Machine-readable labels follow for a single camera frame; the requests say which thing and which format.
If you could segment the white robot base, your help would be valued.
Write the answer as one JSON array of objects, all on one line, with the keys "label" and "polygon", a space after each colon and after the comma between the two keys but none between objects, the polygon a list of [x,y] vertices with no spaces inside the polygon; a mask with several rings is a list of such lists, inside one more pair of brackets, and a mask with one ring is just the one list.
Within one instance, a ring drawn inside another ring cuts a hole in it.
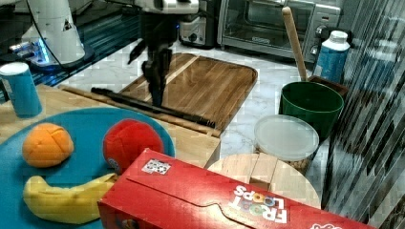
[{"label": "white robot base", "polygon": [[94,50],[84,44],[72,17],[69,0],[26,0],[32,26],[21,42],[9,47],[38,69],[74,69],[88,62]]}]

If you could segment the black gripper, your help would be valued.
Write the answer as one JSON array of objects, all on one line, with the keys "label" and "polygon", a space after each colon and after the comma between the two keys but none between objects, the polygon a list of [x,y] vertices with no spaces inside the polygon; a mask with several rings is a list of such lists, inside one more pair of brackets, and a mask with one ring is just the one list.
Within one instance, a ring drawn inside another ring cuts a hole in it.
[{"label": "black gripper", "polygon": [[[142,11],[139,15],[140,41],[131,50],[127,64],[137,59],[148,48],[163,45],[170,47],[177,40],[177,25],[179,17],[175,14],[159,14]],[[170,69],[172,51],[164,49],[159,53],[159,81],[156,65],[153,61],[142,63],[143,75],[148,82],[148,90],[153,99],[158,98],[160,106],[166,85],[166,75]]]}]

